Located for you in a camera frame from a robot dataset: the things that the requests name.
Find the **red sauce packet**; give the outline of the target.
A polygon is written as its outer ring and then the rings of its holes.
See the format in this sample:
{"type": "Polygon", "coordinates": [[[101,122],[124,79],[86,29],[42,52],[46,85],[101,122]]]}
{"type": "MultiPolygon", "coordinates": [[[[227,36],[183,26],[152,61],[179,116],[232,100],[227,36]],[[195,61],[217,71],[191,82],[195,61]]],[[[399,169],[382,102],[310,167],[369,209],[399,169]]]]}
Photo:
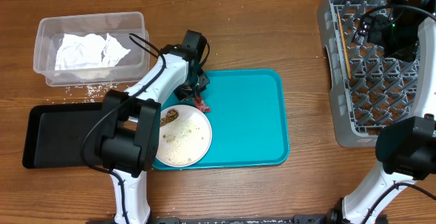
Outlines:
{"type": "Polygon", "coordinates": [[[207,103],[205,102],[205,100],[202,98],[201,95],[197,95],[193,99],[193,104],[199,111],[203,113],[211,112],[211,108],[207,105],[207,103]]]}

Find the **brown food scrap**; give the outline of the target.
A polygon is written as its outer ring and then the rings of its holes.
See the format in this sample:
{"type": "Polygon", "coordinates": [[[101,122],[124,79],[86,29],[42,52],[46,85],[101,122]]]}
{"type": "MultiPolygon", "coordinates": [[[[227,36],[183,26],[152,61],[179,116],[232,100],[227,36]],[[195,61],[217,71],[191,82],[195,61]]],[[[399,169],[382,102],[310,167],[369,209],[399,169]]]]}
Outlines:
{"type": "Polygon", "coordinates": [[[163,127],[164,125],[171,123],[172,121],[176,120],[178,116],[179,113],[177,110],[169,109],[166,114],[160,119],[160,126],[163,127]]]}

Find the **white round plate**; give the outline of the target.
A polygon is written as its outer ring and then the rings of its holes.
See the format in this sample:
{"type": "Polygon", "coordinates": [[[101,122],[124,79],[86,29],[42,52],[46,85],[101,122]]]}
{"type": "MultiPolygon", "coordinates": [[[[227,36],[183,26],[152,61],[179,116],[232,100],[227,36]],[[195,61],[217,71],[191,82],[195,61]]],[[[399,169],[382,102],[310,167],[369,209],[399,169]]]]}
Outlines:
{"type": "Polygon", "coordinates": [[[211,124],[203,112],[188,105],[170,106],[161,111],[161,118],[169,109],[177,110],[179,116],[160,126],[156,159],[170,167],[193,165],[206,155],[211,146],[211,124]]]}

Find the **wooden chopstick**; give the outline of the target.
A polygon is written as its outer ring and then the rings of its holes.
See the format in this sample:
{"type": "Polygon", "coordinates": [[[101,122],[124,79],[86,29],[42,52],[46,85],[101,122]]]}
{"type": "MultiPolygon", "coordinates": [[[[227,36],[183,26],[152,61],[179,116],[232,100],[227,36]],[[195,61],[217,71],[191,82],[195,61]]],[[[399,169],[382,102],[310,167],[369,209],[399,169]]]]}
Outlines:
{"type": "Polygon", "coordinates": [[[343,49],[343,54],[344,54],[345,68],[347,71],[347,77],[349,80],[351,80],[352,75],[351,75],[351,70],[350,70],[350,66],[349,66],[349,60],[348,60],[347,48],[346,48],[347,46],[345,44],[344,30],[343,30],[343,24],[341,21],[341,11],[340,10],[338,10],[338,12],[337,12],[337,17],[338,17],[338,25],[339,25],[341,44],[342,44],[342,49],[343,49]]]}

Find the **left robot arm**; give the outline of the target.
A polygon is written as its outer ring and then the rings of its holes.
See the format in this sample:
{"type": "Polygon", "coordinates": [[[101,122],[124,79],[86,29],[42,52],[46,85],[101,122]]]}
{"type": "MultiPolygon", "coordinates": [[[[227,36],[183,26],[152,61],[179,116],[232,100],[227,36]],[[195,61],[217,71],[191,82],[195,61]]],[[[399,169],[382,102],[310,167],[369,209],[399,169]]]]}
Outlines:
{"type": "Polygon", "coordinates": [[[130,89],[108,91],[100,120],[92,127],[94,153],[102,166],[88,167],[109,174],[114,185],[116,212],[111,223],[150,223],[146,201],[146,172],[157,154],[161,106],[171,95],[197,100],[209,79],[202,67],[210,45],[199,32],[188,30],[181,44],[156,48],[134,33],[130,40],[157,57],[155,66],[130,89]]]}

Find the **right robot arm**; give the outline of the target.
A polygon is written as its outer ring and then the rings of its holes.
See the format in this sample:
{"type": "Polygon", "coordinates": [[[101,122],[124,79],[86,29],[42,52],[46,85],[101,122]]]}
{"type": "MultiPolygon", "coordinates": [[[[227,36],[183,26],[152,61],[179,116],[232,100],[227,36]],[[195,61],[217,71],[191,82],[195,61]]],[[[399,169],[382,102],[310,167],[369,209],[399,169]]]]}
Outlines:
{"type": "Polygon", "coordinates": [[[317,17],[337,142],[376,156],[324,220],[385,223],[383,209],[435,173],[435,0],[325,0],[317,17]]]}

